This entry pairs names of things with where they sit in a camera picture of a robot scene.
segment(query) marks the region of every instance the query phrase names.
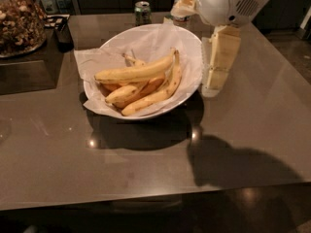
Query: table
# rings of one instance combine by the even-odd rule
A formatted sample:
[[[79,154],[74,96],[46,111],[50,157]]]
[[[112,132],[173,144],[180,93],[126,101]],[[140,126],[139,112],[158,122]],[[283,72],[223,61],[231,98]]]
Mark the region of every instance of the table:
[[[154,13],[161,23],[164,13]],[[72,16],[76,50],[97,48],[133,15]],[[208,37],[198,17],[190,29]],[[224,90],[128,122],[87,111],[73,52],[56,89],[0,96],[0,210],[311,181],[311,86],[257,31]]]

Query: bunch of bananas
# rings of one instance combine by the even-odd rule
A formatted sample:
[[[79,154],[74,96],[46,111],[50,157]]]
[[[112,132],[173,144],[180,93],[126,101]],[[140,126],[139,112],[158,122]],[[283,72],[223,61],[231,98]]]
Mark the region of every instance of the bunch of bananas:
[[[128,54],[123,57],[130,67],[105,69],[95,74],[110,93],[106,103],[113,104],[124,116],[130,116],[154,103],[170,98],[182,78],[179,52],[170,52],[155,61],[146,63]]]

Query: jar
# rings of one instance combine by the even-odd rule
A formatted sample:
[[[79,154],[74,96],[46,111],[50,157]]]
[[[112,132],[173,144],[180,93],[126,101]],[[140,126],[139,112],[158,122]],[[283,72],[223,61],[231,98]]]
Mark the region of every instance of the jar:
[[[32,0],[0,0],[0,57],[32,52],[46,41]]]

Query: white bottle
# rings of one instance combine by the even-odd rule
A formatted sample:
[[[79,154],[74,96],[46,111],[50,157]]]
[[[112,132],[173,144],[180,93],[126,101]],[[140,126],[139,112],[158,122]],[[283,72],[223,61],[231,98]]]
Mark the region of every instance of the white bottle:
[[[172,17],[173,23],[176,26],[179,27],[184,27],[184,28],[189,28],[190,26],[190,17]]]

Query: metal container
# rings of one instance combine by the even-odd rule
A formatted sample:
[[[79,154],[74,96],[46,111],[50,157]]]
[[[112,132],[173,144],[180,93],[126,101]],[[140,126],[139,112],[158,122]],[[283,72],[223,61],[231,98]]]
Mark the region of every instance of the metal container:
[[[32,0],[0,0],[0,58],[32,52],[46,39]]]
[[[137,2],[135,4],[136,26],[152,23],[152,10],[146,1]]]

